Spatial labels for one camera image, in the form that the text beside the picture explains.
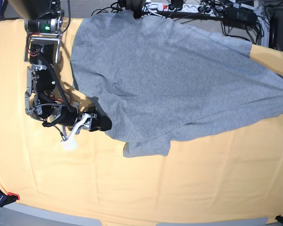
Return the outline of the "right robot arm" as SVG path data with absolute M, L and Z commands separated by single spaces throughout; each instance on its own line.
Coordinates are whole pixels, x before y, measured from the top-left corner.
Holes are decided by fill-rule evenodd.
M 25 113 L 46 128 L 61 126 L 63 143 L 80 130 L 108 131 L 111 120 L 90 107 L 80 112 L 63 90 L 55 71 L 63 34 L 64 10 L 59 0 L 11 0 L 9 3 L 24 18 L 26 31 L 24 61 L 27 68 Z

